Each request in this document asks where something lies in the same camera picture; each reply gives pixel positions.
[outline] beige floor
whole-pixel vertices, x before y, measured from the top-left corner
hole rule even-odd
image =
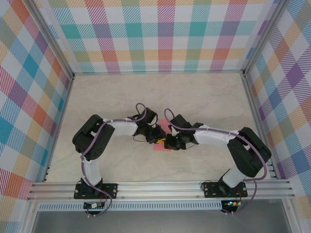
[[[157,112],[159,118],[164,118],[163,110],[169,107],[192,124],[255,129],[237,73],[77,76],[48,181],[74,182],[81,178],[81,160],[71,140],[92,114],[125,118],[136,114],[137,102]],[[101,156],[104,181],[218,180],[233,165],[226,148],[198,145],[164,152],[128,136],[112,138]]]

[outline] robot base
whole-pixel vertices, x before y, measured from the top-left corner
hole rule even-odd
[[[232,188],[231,192],[226,194],[219,189],[218,182],[204,182],[202,183],[202,189],[205,198],[246,198],[248,196],[244,182],[240,182],[235,188]]]
[[[99,188],[100,190],[108,193],[112,199],[117,198],[117,192],[118,192],[118,184],[117,183],[103,183],[103,180],[101,180],[95,187]],[[76,188],[74,191],[74,199],[105,199],[106,196],[93,189],[91,186],[89,186],[83,179],[81,179],[81,183],[76,184]]]

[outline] aluminum rail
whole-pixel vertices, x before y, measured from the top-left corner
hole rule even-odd
[[[59,48],[59,45],[57,44],[56,39],[53,36],[52,32],[50,31],[49,26],[47,25],[46,21],[41,15],[40,10],[37,8],[33,0],[23,0],[23,2],[25,6],[27,7],[28,11],[30,12],[31,16],[34,18],[35,22],[37,23],[40,31],[44,35],[44,38],[48,42],[50,48],[54,52],[57,60],[61,64],[67,76],[70,77],[71,80],[73,80],[74,71],[71,69],[67,59],[64,56],[64,53]]]
[[[204,198],[202,181],[184,182],[119,182],[117,201],[154,201],[154,200],[228,200],[232,198]],[[257,182],[255,199],[291,199],[294,192],[288,180],[264,180]],[[73,198],[76,183],[34,183],[28,196],[30,202],[41,201],[99,201],[76,200]],[[250,199],[254,193],[254,183],[247,182]]]
[[[245,74],[246,76],[249,74],[251,69],[254,67],[255,63],[257,62],[263,48],[265,47],[266,43],[270,39],[270,36],[272,35],[274,29],[276,28],[277,23],[281,19],[284,11],[286,10],[288,4],[291,2],[291,0],[279,0],[275,11],[273,15],[271,16],[270,20],[268,21],[264,32],[262,33],[262,36],[255,47],[251,57],[248,60],[248,63],[245,67]]]

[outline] plaid wall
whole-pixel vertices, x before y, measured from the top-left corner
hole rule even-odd
[[[264,19],[264,21],[263,21],[263,23],[262,23],[262,25],[261,25],[257,35],[255,37],[255,40],[253,41],[252,46],[251,46],[251,48],[250,48],[250,50],[249,50],[249,52],[248,52],[248,54],[246,56],[246,59],[245,59],[245,61],[243,63],[243,66],[242,66],[242,69],[245,69],[245,67],[246,67],[246,65],[247,65],[247,63],[249,61],[249,58],[253,54],[254,49],[256,48],[258,42],[261,39],[262,33],[264,32],[264,30],[265,30],[265,28],[267,26],[267,23],[269,22],[271,16],[273,15],[274,10],[276,9],[276,5],[277,5],[278,2],[279,2],[279,0],[273,0],[273,3],[272,3],[272,5],[271,5],[271,7],[269,9],[269,12],[266,15],[266,17],[265,17],[265,19]]]
[[[40,181],[69,78],[22,0],[0,1],[0,232],[14,233]]]
[[[273,158],[311,227],[311,0],[290,2],[250,75]]]
[[[240,70],[272,0],[36,3],[72,68],[94,73]]]

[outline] purple cable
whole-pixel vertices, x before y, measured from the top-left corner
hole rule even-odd
[[[82,155],[80,156],[80,158],[81,158],[82,173],[83,173],[83,176],[84,176],[84,179],[85,179],[86,183],[87,183],[89,186],[91,186],[92,188],[94,188],[95,190],[97,190],[97,191],[99,191],[99,192],[105,194],[105,195],[108,196],[109,199],[110,199],[110,203],[109,203],[109,205],[107,206],[107,208],[104,209],[103,211],[101,211],[101,212],[100,212],[99,214],[97,214],[97,215],[91,215],[91,214],[88,212],[88,209],[87,209],[87,210],[86,210],[86,213],[88,214],[88,216],[97,217],[97,216],[100,216],[100,215],[104,214],[105,212],[107,212],[107,210],[110,208],[110,206],[111,206],[111,204],[112,204],[112,197],[111,197],[108,193],[106,193],[105,191],[102,191],[102,190],[100,190],[99,188],[97,188],[97,187],[95,187],[94,185],[92,185],[92,183],[91,183],[91,182],[88,180],[88,178],[86,177],[86,173],[85,173],[85,169],[84,169],[84,165],[83,165],[83,164],[84,164],[84,161],[85,161],[85,155],[86,155],[86,154],[89,152],[89,150],[93,147],[93,145],[95,144],[96,139],[98,138],[98,135],[99,135],[100,131],[102,130],[102,128],[103,128],[106,124],[108,124],[108,123],[110,123],[110,122],[113,122],[113,121],[118,121],[118,122],[138,122],[138,121],[140,121],[140,120],[143,120],[143,119],[145,118],[146,114],[147,114],[146,106],[145,106],[143,103],[137,103],[137,104],[136,104],[135,107],[136,107],[136,110],[137,110],[137,112],[138,112],[139,114],[140,114],[140,112],[139,112],[139,110],[138,110],[138,105],[142,105],[142,106],[144,107],[144,115],[143,115],[141,118],[136,119],[136,120],[115,119],[115,120],[108,120],[108,121],[105,121],[105,122],[100,126],[100,128],[98,129],[98,131],[97,131],[95,137],[93,138],[91,144],[88,146],[88,148],[87,148],[87,149],[82,153]]]
[[[267,176],[267,174],[268,174],[268,170],[267,170],[267,167],[266,167],[266,163],[265,163],[264,159],[262,158],[261,154],[258,152],[258,150],[257,150],[247,139],[245,139],[244,137],[242,137],[242,136],[240,136],[240,135],[238,135],[238,134],[236,134],[236,133],[232,133],[232,132],[225,131],[225,130],[213,129],[213,128],[208,128],[208,129],[207,129],[207,128],[181,128],[181,127],[178,127],[178,126],[176,126],[176,125],[174,125],[174,124],[171,123],[171,121],[170,121],[170,120],[168,119],[168,117],[166,116],[166,111],[169,111],[169,112],[172,114],[173,118],[175,117],[175,115],[174,115],[174,113],[172,112],[172,110],[169,109],[169,108],[166,108],[166,109],[164,110],[164,117],[165,117],[165,119],[166,119],[166,120],[168,121],[168,123],[169,123],[170,125],[172,125],[175,129],[183,130],[183,131],[196,131],[196,130],[198,130],[198,131],[213,131],[213,132],[217,132],[217,133],[223,133],[223,134],[233,135],[233,136],[235,136],[235,137],[237,137],[237,138],[243,140],[243,141],[244,141],[246,144],[248,144],[249,147],[255,152],[255,154],[258,156],[259,160],[260,160],[261,163],[262,163],[263,170],[264,170],[264,174],[263,174],[263,176],[260,177],[260,178],[252,178],[252,179],[245,179],[245,180],[244,180],[244,181],[247,181],[247,182],[253,181],[254,184],[255,184],[255,190],[254,190],[254,194],[253,194],[252,198],[249,200],[248,204],[247,204],[246,206],[244,206],[242,209],[240,209],[240,210],[238,210],[237,212],[235,212],[235,213],[239,213],[239,212],[243,211],[247,206],[249,206],[249,204],[250,204],[250,203],[253,201],[253,199],[255,198],[255,195],[256,195],[256,193],[257,193],[257,182],[256,182],[256,181],[262,181],[264,178],[266,178],[266,176]]]

